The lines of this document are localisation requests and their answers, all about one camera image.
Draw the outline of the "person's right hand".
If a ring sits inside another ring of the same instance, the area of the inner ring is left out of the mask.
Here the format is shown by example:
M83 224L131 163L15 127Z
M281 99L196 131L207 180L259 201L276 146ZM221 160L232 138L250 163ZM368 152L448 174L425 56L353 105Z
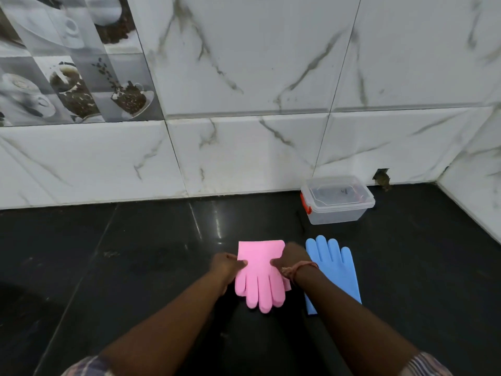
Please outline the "person's right hand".
M312 261L305 248L295 242L285 244L282 255L285 267L291 267L299 261Z

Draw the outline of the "person's left hand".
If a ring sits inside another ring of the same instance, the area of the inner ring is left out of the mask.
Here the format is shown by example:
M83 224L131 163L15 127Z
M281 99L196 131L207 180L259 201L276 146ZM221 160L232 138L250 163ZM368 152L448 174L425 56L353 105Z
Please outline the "person's left hand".
M235 280L237 274L243 270L231 269L231 259L238 260L237 256L234 254L220 252L215 254L210 264L209 273L217 279L222 290L226 289L228 285Z

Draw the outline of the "pink rubber glove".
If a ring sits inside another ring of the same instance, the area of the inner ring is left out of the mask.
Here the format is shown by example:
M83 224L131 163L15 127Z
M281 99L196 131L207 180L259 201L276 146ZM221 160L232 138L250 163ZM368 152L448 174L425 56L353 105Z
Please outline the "pink rubber glove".
M283 253L283 240L240 241L237 259L247 265L235 278L235 294L246 298L247 307L259 308L263 314L273 307L281 307L286 292L291 290L290 281L271 264Z

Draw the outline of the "person's right forearm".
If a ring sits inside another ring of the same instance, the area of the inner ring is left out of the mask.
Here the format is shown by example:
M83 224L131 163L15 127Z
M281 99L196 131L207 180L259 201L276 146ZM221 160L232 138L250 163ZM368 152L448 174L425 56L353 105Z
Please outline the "person's right forearm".
M333 284L319 269L295 277L354 376L398 376L420 353L411 342Z

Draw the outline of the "person's left forearm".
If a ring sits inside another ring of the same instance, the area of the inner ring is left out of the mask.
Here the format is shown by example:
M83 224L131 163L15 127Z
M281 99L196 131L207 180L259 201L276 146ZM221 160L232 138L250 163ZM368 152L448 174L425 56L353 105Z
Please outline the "person's left forearm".
M172 376L235 273L211 270L99 354L115 376Z

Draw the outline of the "red thread wristband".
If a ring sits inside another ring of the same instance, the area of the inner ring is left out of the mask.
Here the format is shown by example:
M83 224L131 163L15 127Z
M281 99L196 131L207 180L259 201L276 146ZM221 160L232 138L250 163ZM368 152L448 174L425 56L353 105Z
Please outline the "red thread wristband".
M313 267L315 269L319 269L317 263L315 263L313 261L302 260L302 261L297 262L296 264L294 264L291 267L280 267L279 272L284 278L288 279L291 283L294 283L294 279L297 275L297 272L301 268L306 267L306 266Z

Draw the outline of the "blue rubber glove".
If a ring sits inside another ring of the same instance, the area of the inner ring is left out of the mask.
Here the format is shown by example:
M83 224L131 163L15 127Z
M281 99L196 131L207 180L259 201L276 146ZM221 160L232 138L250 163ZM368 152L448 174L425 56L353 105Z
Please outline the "blue rubber glove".
M320 271L336 286L362 303L353 257L348 247L323 235L306 240L306 252Z

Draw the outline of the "clear plastic container with lid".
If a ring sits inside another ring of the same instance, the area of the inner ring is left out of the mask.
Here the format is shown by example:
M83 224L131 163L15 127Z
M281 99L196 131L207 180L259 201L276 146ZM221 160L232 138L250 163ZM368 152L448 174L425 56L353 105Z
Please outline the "clear plastic container with lid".
M312 225L357 221L375 206L371 191L353 175L313 178L302 185L300 192Z

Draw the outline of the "plaid right shirt sleeve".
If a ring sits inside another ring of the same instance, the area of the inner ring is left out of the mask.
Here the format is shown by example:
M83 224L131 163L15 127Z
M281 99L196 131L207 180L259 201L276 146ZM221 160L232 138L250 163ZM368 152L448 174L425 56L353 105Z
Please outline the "plaid right shirt sleeve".
M453 376L452 373L432 355L421 352L401 370L398 376Z

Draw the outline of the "plaid shirt sleeve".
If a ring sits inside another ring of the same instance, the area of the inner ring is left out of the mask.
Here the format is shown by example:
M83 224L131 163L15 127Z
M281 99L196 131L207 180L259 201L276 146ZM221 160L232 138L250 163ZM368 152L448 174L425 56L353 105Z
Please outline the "plaid shirt sleeve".
M61 376L115 376L106 360L88 356L67 368Z
M432 355L421 352L401 370L398 376L453 376L452 373Z

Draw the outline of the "plaid left shirt sleeve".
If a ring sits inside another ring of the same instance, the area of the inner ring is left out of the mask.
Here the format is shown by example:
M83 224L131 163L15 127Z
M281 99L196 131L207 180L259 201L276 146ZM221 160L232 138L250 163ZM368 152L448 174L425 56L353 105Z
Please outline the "plaid left shirt sleeve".
M106 360L88 356L67 368L61 376L115 376Z

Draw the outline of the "coffee cup picture tile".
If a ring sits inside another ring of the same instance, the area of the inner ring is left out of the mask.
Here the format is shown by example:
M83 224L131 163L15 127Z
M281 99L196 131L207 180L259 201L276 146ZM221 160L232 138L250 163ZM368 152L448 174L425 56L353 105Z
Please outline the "coffee cup picture tile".
M0 127L160 120L130 1L0 0Z

